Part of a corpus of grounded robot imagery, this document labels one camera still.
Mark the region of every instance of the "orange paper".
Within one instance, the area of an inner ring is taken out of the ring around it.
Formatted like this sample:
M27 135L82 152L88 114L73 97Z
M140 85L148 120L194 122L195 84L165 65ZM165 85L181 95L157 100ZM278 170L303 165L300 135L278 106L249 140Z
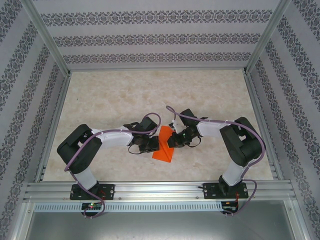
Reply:
M162 126L159 133L159 151L153 152L152 158L171 163L174 154L174 148L169 148L168 139L171 137L173 130L169 126Z

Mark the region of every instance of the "marble floor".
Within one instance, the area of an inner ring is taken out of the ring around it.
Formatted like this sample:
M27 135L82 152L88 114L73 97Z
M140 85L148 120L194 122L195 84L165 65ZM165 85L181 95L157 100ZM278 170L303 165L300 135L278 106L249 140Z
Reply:
M241 70L74 72L43 180L73 180L64 172L57 147L80 124L112 129L156 112L167 125L173 114L166 105L177 112L190 108L199 118L243 116L258 130ZM99 181L208 181L218 180L230 161L222 139L204 137L195 148L176 148L171 163L153 159L152 153L133 155L120 146L100 150L90 168ZM246 178L273 179L266 156Z

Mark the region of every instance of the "robotic arm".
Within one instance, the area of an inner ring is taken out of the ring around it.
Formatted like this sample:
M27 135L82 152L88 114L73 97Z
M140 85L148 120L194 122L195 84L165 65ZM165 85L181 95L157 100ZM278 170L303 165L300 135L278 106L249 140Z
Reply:
M176 114L170 107L167 109ZM191 147L190 143L194 138L201 140L204 136L223 139L232 159L227 170L219 178L219 190L226 196L232 188L241 183L248 166L262 155L263 149L257 132L245 117L235 120L235 125L228 121L208 121L206 117L199 119L204 121L194 120L196 117L190 109L181 112L179 116L186 128L179 131L175 127L175 121L172 122L171 126L176 131L167 141L170 148L181 148L185 145Z
M78 183L96 195L99 190L99 182L92 174L89 165L98 150L115 146L131 147L132 145L138 145L140 153L158 151L158 136L146 134L146 132L152 132L152 130L155 133L157 128L158 125L148 116L144 117L140 123L125 124L122 127L109 131L91 129L86 124L82 124L59 145L57 153L68 166L81 148L80 145L84 144L93 135L96 135L87 142L68 167L68 170L77 179Z

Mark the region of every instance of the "patterned wallpaper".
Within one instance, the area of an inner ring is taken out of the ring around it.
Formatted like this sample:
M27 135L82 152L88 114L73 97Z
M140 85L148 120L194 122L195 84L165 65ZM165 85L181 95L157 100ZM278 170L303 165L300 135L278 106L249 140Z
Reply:
M279 0L36 0L71 70L245 67Z
M320 239L320 6L293 0L251 73L282 171Z
M18 0L0 2L0 240L33 182L64 82Z

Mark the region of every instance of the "black mounting plate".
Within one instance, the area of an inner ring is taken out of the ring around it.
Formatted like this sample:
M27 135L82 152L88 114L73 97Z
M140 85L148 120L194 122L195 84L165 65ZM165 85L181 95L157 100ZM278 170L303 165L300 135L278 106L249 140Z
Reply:
M237 193L239 194L239 199L247 199L249 197L247 185L244 182L230 187L226 196L220 191L218 182L203 183L202 189L204 199L235 199Z
M113 200L115 195L114 184L100 184L97 194L102 200ZM95 197L86 193L79 187L78 184L73 184L71 187L70 200L97 200Z

